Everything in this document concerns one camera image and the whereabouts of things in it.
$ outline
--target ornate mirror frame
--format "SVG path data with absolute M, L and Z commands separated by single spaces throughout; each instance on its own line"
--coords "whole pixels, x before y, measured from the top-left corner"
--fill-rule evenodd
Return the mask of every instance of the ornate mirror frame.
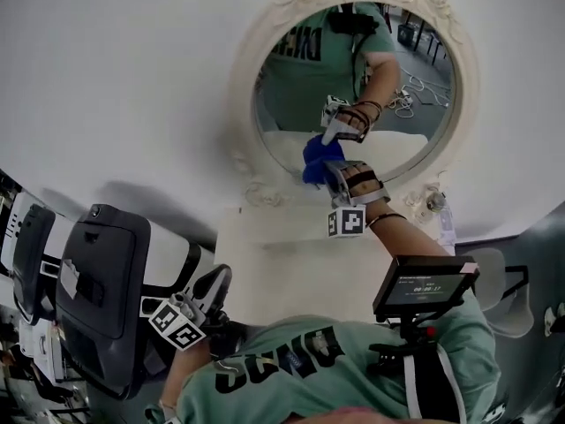
M 245 198 L 252 205 L 322 203 L 319 191 L 299 184 L 267 151 L 255 120 L 255 80 L 271 49 L 299 21 L 331 6 L 361 1 L 401 6 L 424 19 L 441 36 L 454 65 L 456 91 L 439 130 L 422 151 L 381 180 L 391 194 L 405 194 L 424 183 L 439 182 L 440 174 L 454 161 L 475 119 L 479 77 L 471 38 L 448 0 L 276 0 L 245 35 L 230 76 L 230 151 L 244 177 Z M 328 203 L 327 193 L 323 202 Z

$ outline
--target desk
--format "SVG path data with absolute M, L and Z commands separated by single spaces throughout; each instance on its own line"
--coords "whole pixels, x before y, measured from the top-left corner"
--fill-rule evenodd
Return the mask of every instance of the desk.
M 287 171 L 302 177 L 304 160 L 302 151 L 312 138 L 310 132 L 273 131 L 262 134 L 271 156 Z M 346 159 L 363 159 L 378 176 L 388 173 L 408 162 L 427 145 L 420 134 L 393 131 L 374 131 L 363 143 L 342 143 Z
M 408 215 L 408 208 L 391 201 Z M 230 319 L 268 325 L 300 314 L 374 323 L 372 303 L 392 261 L 368 231 L 327 237 L 327 207 L 235 208 L 222 219 L 215 263 L 231 266 L 224 310 Z M 437 222 L 422 228 L 440 237 Z

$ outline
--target blue cloth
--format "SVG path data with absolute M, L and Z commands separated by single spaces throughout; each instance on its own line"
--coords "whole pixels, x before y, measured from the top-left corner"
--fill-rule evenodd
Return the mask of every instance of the blue cloth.
M 302 151 L 304 163 L 306 164 L 302 173 L 302 180 L 306 184 L 322 184 L 335 182 L 335 178 L 324 164 L 326 160 L 345 160 L 342 146 L 339 141 L 333 139 L 327 146 L 321 144 L 323 135 L 316 135 L 306 143 Z

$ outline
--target wrist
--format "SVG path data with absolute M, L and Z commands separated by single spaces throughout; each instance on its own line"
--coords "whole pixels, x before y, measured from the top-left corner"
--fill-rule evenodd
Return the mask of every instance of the wrist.
M 367 115 L 372 122 L 379 119 L 380 116 L 379 109 L 370 103 L 356 103 L 355 105 L 353 105 L 353 107 L 356 110 Z
M 369 223 L 374 220 L 377 216 L 382 214 L 387 214 L 388 212 L 393 212 L 393 209 L 387 204 L 384 198 L 380 200 L 370 202 L 365 206 L 365 219 Z

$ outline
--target small monitor screen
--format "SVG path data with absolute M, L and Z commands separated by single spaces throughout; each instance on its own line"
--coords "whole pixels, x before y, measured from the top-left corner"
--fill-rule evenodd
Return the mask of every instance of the small monitor screen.
M 399 276 L 388 296 L 387 305 L 419 305 L 448 301 L 465 274 L 438 276 Z

